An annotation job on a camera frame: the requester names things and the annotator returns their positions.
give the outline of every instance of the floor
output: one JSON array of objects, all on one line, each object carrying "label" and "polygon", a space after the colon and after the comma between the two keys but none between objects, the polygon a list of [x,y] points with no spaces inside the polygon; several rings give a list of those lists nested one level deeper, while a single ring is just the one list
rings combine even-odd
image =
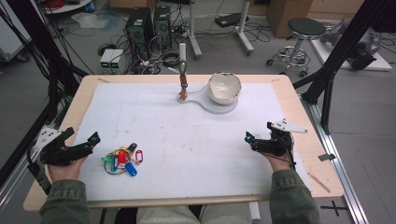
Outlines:
[{"label": "floor", "polygon": [[[219,13],[237,12],[240,8],[235,4],[221,7]],[[220,1],[207,1],[212,5],[197,3],[196,30],[208,30],[213,21],[213,15]],[[119,17],[111,16],[107,12],[106,1],[99,1],[95,11],[102,18],[109,20],[106,29],[79,29],[70,19],[73,13],[64,13],[55,17],[68,33],[65,38],[75,49],[81,59],[95,74],[101,74],[100,57],[96,51],[102,44],[114,41],[114,35],[121,34],[125,21]],[[250,16],[247,29],[252,29],[255,23],[268,25],[263,17]],[[213,24],[212,33],[224,32]],[[235,74],[278,74],[282,71],[280,63],[266,66],[269,59],[282,46],[293,44],[282,38],[273,38],[271,31],[265,28],[256,39],[254,34],[247,33],[247,38],[252,40],[255,49],[250,56],[244,52],[239,39],[235,34],[225,36],[206,35],[198,38],[203,56],[195,61],[191,46],[187,43],[188,74],[213,74],[217,71],[231,71]],[[302,46],[312,57],[310,73],[321,67],[318,56],[312,46],[305,42]],[[394,66],[395,55],[385,49],[379,51],[380,55],[391,66]],[[85,69],[85,65],[71,54],[74,63]],[[39,113],[46,105],[48,82],[39,73],[35,62],[21,63],[14,60],[0,67],[0,164],[4,164],[14,148],[32,126]],[[173,74],[162,68],[160,74]],[[292,82],[300,80],[298,72],[289,72],[288,77]],[[340,69],[334,80],[332,108],[330,114],[330,132],[337,147],[340,157],[346,167],[348,176],[356,191],[364,213],[371,223],[388,224],[396,222],[396,72],[353,71]],[[303,93],[307,86],[297,90]],[[33,182],[30,175],[23,178],[21,184],[15,188],[7,206],[0,211],[1,223],[38,223],[38,213],[26,212],[22,208],[23,200]],[[353,223],[343,198],[317,199],[322,223]],[[262,220],[260,223],[271,223],[267,203],[259,203]],[[92,223],[98,223],[102,211],[92,210]],[[117,209],[108,209],[105,223],[113,223]]]}]

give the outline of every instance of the keychain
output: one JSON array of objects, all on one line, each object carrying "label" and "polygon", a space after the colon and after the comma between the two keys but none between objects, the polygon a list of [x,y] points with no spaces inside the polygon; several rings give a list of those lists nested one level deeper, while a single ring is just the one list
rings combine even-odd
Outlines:
[{"label": "keychain", "polygon": [[104,162],[105,171],[110,175],[122,175],[128,172],[131,176],[136,176],[137,171],[132,163],[139,165],[143,161],[142,150],[137,150],[136,143],[129,147],[120,147],[119,149],[108,153],[101,160]]}]

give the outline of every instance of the bowl on plate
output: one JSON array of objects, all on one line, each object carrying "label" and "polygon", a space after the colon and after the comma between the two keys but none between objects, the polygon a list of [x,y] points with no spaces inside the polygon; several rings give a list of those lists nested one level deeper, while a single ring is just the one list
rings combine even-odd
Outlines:
[{"label": "bowl on plate", "polygon": [[229,105],[238,99],[242,85],[239,78],[228,72],[214,74],[207,83],[210,99],[221,105]]}]

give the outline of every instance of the stool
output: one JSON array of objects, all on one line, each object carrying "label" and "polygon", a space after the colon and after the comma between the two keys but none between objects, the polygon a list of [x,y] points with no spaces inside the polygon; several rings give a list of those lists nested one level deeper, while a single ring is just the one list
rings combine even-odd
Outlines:
[{"label": "stool", "polygon": [[308,74],[308,65],[311,62],[311,58],[307,52],[300,49],[300,46],[303,40],[319,39],[320,36],[326,32],[326,28],[322,23],[308,18],[291,19],[288,28],[291,32],[291,36],[288,37],[288,40],[292,37],[296,37],[296,45],[294,47],[287,46],[279,49],[266,64],[267,66],[271,66],[275,58],[279,58],[282,62],[286,63],[286,70],[279,73],[280,75],[286,75],[290,66],[304,66],[305,70],[300,72],[300,77],[305,77]]}]

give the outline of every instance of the hand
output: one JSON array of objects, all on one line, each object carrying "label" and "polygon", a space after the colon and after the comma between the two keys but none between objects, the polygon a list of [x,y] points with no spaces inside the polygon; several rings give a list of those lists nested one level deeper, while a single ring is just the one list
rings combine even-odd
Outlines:
[{"label": "hand", "polygon": [[274,172],[291,170],[288,153],[285,153],[280,157],[277,157],[272,153],[262,153],[262,155],[271,163],[271,167]]},{"label": "hand", "polygon": [[67,166],[49,165],[49,176],[52,179],[52,183],[66,179],[77,180],[79,176],[79,169],[86,159],[86,157],[81,158]]}]

